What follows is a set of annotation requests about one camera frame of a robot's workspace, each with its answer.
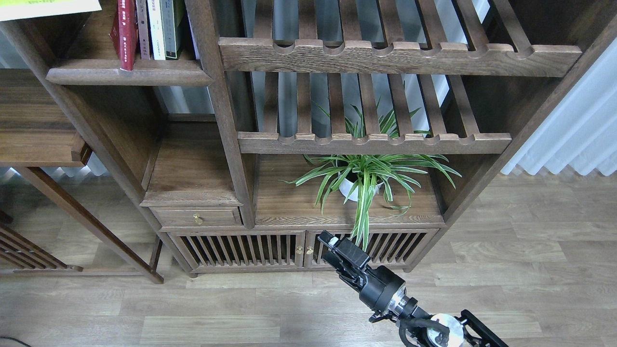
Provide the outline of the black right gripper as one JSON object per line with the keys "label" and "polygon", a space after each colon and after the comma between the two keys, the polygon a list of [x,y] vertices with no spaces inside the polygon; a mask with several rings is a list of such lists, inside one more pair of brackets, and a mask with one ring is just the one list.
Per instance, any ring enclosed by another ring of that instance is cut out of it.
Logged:
{"label": "black right gripper", "polygon": [[378,313],[401,313],[407,305],[405,281],[385,266],[372,269],[370,257],[349,239],[340,239],[322,231],[317,239],[328,250],[322,259],[339,278],[359,292],[359,299]]}

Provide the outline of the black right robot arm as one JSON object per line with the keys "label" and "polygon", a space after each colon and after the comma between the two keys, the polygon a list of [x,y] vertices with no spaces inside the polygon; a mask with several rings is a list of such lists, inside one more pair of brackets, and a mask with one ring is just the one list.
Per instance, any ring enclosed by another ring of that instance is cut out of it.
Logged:
{"label": "black right robot arm", "polygon": [[401,277],[385,266],[370,268],[369,255],[349,239],[340,239],[325,230],[318,239],[329,249],[322,258],[374,312],[369,321],[394,322],[406,347],[462,347],[464,342],[472,347],[506,347],[469,310],[463,310],[456,318],[448,314],[432,315],[421,309],[415,298],[407,296]]}

